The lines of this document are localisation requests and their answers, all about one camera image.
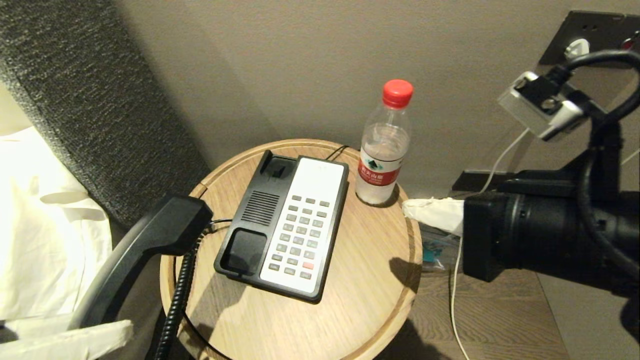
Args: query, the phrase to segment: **white cloth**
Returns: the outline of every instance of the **white cloth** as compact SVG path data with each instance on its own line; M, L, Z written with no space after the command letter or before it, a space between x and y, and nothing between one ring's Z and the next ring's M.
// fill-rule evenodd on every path
M0 320L73 312L110 254L105 212L35 129L0 137Z
M0 360L90 360L124 346L133 334L130 320L104 323L0 345Z
M437 227L453 235L462 236L464 204L464 200L456 200L450 197L444 199L411 199L402 203L402 211L408 218Z

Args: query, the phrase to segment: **black telephone handset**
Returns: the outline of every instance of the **black telephone handset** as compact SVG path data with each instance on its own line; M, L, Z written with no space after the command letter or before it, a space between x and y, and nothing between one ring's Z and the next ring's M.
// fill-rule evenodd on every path
M156 254L182 256L191 250L213 216L204 201L167 195L134 225L104 263L69 330L113 322L131 286Z

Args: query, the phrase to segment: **gray fabric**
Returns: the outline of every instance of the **gray fabric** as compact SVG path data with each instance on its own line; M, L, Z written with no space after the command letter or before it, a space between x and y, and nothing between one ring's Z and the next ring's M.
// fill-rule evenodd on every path
M209 171L110 1L0 0L0 78L126 227Z

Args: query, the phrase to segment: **bottle label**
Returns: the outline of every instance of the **bottle label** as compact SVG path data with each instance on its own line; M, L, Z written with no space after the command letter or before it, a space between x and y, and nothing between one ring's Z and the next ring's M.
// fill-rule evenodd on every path
M392 184L400 173L402 158L393 161L383 161L370 156L360 148L360 164L358 173L369 184L385 186Z

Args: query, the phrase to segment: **plastic water bottle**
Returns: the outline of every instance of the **plastic water bottle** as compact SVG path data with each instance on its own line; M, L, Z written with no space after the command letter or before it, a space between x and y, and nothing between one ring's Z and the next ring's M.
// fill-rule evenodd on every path
M411 122L406 107L413 86L391 80L382 91L382 103L369 115L362 135L356 194L363 202L382 204L391 198L404 155L409 149Z

